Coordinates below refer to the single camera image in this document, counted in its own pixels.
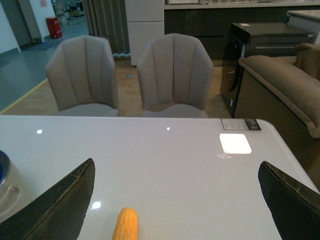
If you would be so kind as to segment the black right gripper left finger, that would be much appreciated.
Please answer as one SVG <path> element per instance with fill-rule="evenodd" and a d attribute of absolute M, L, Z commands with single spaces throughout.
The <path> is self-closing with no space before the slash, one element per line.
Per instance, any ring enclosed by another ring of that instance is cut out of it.
<path fill-rule="evenodd" d="M 26 207 L 0 224 L 2 240 L 76 240 L 95 183 L 89 158 Z"/>

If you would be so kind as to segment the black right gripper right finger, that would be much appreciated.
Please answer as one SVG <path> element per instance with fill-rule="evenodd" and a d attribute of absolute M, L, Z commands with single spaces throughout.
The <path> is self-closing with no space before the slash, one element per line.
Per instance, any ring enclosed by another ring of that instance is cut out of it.
<path fill-rule="evenodd" d="M 320 238 L 320 194 L 267 161 L 258 170 L 263 198 L 283 240 Z"/>

